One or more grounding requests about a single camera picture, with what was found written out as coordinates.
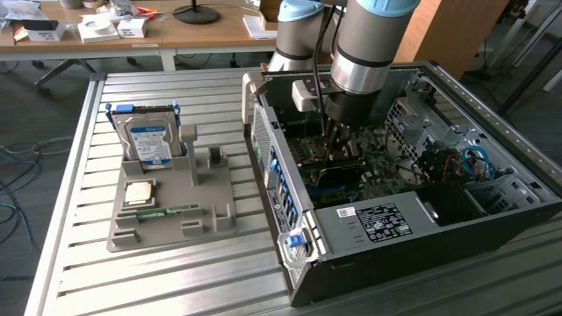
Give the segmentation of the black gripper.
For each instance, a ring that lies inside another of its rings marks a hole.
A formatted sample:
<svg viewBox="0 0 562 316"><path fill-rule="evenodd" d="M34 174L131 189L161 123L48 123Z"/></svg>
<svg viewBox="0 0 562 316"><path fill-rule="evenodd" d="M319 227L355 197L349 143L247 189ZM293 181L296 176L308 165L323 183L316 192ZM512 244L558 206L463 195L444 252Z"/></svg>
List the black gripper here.
<svg viewBox="0 0 562 316"><path fill-rule="evenodd" d="M374 104L376 102L376 93L331 93L327 97L324 109L325 115L337 123L359 128L367 121Z"/></svg>

